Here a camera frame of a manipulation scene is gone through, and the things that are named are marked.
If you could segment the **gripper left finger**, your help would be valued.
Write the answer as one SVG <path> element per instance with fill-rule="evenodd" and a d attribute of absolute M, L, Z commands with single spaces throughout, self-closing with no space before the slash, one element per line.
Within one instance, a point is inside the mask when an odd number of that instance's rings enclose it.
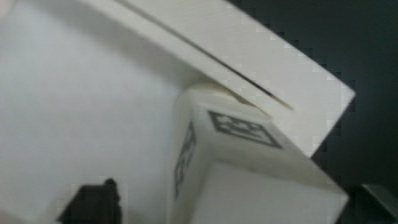
<path fill-rule="evenodd" d="M 83 185 L 58 215 L 60 224 L 121 224 L 121 196 L 117 182 L 108 178 L 101 185 Z"/>

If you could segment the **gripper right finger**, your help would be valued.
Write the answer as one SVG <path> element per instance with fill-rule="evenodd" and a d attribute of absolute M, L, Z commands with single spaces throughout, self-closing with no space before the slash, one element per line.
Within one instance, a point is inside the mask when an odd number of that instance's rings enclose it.
<path fill-rule="evenodd" d="M 398 197 L 382 185 L 364 184 L 369 224 L 398 224 Z"/>

